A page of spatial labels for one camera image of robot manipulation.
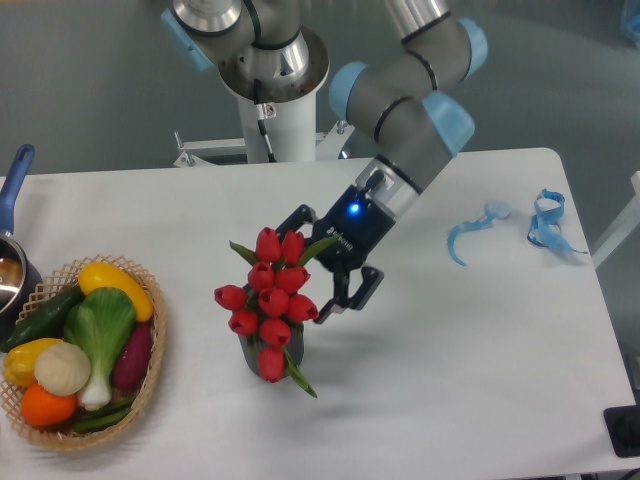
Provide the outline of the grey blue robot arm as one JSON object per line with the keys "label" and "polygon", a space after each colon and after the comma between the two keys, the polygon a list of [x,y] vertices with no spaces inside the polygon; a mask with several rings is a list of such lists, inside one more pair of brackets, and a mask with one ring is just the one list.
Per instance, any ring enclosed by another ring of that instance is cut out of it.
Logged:
{"label": "grey blue robot arm", "polygon": [[337,238],[319,258],[334,284],[322,317],[364,307],[383,278],[367,265],[368,254],[475,130],[447,90],[483,65],[482,29],[454,18],[443,1],[385,7],[401,55],[383,69],[353,62],[336,73],[295,1],[173,1],[161,17],[178,51],[197,69],[216,68],[236,97],[249,162],[315,157],[322,86],[336,115],[377,144],[377,155],[324,217],[301,206],[281,225],[310,224],[313,240]]}

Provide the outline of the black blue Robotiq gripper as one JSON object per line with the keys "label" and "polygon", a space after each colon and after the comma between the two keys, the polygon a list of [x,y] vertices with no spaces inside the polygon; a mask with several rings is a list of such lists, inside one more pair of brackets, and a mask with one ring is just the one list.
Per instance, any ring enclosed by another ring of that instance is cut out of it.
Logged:
{"label": "black blue Robotiq gripper", "polygon": [[[349,186],[326,215],[316,220],[314,209],[302,204],[275,231],[280,239],[284,239],[287,232],[298,231],[305,224],[311,224],[311,243],[333,236],[340,237],[316,256],[327,270],[333,272],[333,295],[314,320],[316,324],[323,324],[331,314],[340,314],[345,310],[360,311],[368,303],[383,281],[384,273],[375,267],[362,265],[368,254],[395,225],[395,220],[373,200],[366,198],[356,186]],[[360,268],[362,281],[357,290],[350,294],[350,271],[357,268]]]}

